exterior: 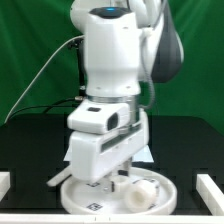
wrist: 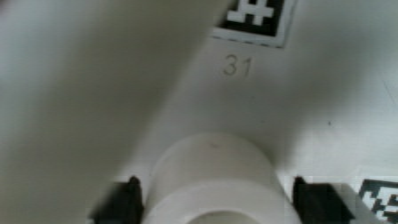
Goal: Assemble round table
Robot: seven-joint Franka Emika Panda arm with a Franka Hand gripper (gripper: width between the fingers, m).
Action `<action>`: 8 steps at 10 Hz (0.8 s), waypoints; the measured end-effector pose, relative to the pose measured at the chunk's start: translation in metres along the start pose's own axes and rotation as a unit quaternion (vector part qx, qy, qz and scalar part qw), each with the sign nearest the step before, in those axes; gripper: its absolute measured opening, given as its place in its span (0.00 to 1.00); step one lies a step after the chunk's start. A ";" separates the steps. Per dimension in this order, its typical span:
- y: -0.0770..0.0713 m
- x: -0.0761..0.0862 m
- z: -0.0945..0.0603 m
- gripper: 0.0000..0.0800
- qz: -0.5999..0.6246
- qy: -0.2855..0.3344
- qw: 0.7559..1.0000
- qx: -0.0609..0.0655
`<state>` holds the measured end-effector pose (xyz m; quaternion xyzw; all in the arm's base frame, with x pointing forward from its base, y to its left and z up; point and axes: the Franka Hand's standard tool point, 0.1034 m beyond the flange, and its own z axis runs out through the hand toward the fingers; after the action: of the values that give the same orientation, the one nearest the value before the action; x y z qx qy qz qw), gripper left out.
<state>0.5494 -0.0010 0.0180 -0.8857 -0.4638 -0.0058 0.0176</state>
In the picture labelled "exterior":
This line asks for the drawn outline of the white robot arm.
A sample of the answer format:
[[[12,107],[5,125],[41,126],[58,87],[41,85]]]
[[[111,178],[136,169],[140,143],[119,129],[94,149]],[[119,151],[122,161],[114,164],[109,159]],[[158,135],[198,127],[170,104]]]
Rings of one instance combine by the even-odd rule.
[[[139,103],[141,81],[166,82],[184,52],[167,0],[74,0],[74,26],[84,34],[86,96],[67,119],[71,172],[94,183],[129,162],[149,140]]]

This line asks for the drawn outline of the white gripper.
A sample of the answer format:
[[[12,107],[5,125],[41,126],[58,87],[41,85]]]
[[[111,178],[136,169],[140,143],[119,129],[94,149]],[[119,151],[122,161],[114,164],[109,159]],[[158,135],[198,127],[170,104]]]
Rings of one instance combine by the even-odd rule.
[[[140,110],[140,121],[126,135],[121,135],[118,130],[104,135],[75,131],[69,141],[71,173],[80,181],[95,183],[120,165],[118,174],[128,176],[132,167],[130,158],[148,141],[148,117],[143,109]]]

